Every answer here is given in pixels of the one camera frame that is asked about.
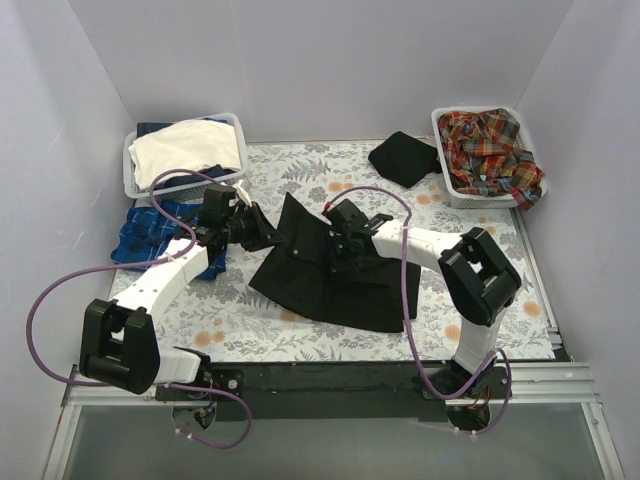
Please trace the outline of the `black long sleeve shirt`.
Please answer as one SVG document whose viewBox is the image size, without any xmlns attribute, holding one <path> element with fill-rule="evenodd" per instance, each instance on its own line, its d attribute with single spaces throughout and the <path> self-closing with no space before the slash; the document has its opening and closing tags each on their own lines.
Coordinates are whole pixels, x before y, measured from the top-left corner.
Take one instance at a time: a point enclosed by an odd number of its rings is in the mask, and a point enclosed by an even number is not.
<svg viewBox="0 0 640 480">
<path fill-rule="evenodd" d="M 364 271 L 332 272 L 327 239 L 330 223 L 295 197 L 284 199 L 277 229 L 286 243 L 273 248 L 249 286 L 276 304 L 317 322 L 379 333 L 401 333 L 401 262 Z"/>
</svg>

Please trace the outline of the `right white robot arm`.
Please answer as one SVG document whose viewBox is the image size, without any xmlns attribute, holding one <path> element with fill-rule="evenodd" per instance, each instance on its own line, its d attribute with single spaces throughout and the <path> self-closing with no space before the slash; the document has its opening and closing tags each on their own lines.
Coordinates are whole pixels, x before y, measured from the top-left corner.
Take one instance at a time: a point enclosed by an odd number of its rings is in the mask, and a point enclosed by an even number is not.
<svg viewBox="0 0 640 480">
<path fill-rule="evenodd" d="M 445 281 L 462 317 L 458 346 L 448 370 L 429 375 L 417 352 L 410 320 L 403 320 L 419 375 L 434 397 L 442 400 L 475 397 L 489 384 L 496 347 L 506 309 L 514 302 L 521 277 L 491 235 L 475 227 L 462 234 L 411 227 L 410 220 L 378 214 L 367 218 L 348 199 L 325 205 L 330 243 L 335 259 L 349 266 L 369 259 L 401 262 L 403 315 L 409 315 L 407 265 L 431 270 Z"/>
</svg>

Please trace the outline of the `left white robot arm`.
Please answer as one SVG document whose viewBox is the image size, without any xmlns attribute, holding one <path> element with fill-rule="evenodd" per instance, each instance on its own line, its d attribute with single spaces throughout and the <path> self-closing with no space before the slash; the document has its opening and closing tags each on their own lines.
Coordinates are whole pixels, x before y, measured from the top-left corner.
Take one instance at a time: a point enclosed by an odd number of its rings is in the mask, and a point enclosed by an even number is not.
<svg viewBox="0 0 640 480">
<path fill-rule="evenodd" d="M 208 356 L 160 348 L 155 323 L 194 279 L 225 257 L 229 245 L 255 252 L 283 242 L 241 182 L 211 185 L 196 223 L 176 232 L 160 264 L 112 300 L 96 299 L 86 308 L 80 373 L 135 394 L 153 385 L 178 383 L 188 398 L 205 398 L 213 386 L 211 373 L 204 369 Z"/>
</svg>

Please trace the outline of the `blue plaid shirt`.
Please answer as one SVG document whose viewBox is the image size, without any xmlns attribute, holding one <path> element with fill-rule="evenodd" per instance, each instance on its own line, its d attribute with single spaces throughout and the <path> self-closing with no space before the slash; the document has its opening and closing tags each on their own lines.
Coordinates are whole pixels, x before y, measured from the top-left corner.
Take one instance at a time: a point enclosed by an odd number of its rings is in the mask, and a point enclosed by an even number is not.
<svg viewBox="0 0 640 480">
<path fill-rule="evenodd" d="M 178 220 L 189 223 L 198 220 L 202 204 L 163 200 L 160 207 Z M 178 226 L 161 215 L 153 206 L 130 208 L 119 231 L 119 244 L 111 252 L 115 264 L 129 264 L 156 259 L 173 239 Z M 226 271 L 226 253 L 221 254 L 199 275 L 200 280 L 213 281 Z"/>
</svg>

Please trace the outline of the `floral patterned table mat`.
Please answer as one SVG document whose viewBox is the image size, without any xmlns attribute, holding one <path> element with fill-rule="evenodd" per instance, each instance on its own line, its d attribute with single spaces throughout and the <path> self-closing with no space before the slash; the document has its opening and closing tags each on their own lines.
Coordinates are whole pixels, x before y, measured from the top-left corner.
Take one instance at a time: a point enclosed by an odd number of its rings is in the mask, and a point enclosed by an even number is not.
<svg viewBox="0 0 640 480">
<path fill-rule="evenodd" d="M 486 229 L 522 279 L 502 321 L 497 343 L 513 360 L 554 357 L 560 339 L 541 294 L 519 221 L 508 210 L 456 209 L 444 179 L 429 174 L 410 189 L 380 177 L 370 165 L 370 142 L 252 144 L 246 187 L 271 221 L 286 193 L 311 213 L 340 192 L 368 215 L 410 216 L 414 225 L 448 233 Z M 421 276 L 418 315 L 412 334 L 374 333 L 314 322 L 285 310 L 248 283 L 264 259 L 232 246 L 224 273 L 194 281 L 156 321 L 163 348 L 187 347 L 214 361 L 391 361 L 449 359 L 458 344 L 461 319 L 442 278 Z"/>
</svg>

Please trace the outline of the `folded black shirt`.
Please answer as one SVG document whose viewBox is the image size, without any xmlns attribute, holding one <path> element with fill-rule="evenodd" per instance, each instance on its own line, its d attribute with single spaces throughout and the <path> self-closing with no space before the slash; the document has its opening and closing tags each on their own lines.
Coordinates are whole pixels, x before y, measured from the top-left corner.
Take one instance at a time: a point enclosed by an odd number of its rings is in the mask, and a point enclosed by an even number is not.
<svg viewBox="0 0 640 480">
<path fill-rule="evenodd" d="M 412 188 L 430 173 L 442 173 L 437 149 L 402 131 L 375 147 L 368 160 L 383 178 L 404 188 Z"/>
</svg>

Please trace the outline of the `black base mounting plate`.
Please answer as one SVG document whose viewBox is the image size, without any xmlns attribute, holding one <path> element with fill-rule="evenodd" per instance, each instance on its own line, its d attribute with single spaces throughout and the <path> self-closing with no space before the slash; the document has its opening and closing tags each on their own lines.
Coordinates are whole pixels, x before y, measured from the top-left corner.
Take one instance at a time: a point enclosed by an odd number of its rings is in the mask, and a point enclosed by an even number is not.
<svg viewBox="0 0 640 480">
<path fill-rule="evenodd" d="M 414 363 L 215 363 L 197 381 L 244 400 L 255 420 L 417 419 L 444 422 Z"/>
</svg>

